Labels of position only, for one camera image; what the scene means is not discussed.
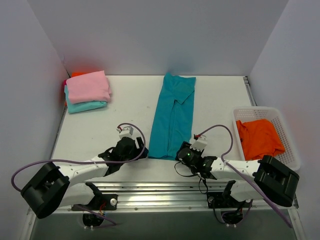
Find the teal polo shirt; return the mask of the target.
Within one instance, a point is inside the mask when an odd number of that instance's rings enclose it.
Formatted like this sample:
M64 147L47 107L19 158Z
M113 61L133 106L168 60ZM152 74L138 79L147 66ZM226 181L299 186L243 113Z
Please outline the teal polo shirt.
M183 142L192 135L195 77L166 73L154 114L148 157L174 160Z

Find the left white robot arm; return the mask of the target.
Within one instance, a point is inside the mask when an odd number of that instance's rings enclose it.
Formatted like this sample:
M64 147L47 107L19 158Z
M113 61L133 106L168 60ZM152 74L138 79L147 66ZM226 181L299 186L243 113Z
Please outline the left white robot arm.
M117 172L129 160L148 156L143 139L123 137L114 147L79 164L44 164L21 190L38 219L44 219L56 209L71 206L79 211L115 210L117 196L104 195L90 179L106 177Z

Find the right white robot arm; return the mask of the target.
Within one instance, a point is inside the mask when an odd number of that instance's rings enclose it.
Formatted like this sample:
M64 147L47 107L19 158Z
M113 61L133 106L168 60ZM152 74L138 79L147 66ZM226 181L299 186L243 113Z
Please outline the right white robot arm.
M222 193L225 205L269 199L282 207L292 206L300 176L276 158L264 155L259 160L222 160L217 156L202 157L202 153L184 141L175 159L203 180L235 181Z

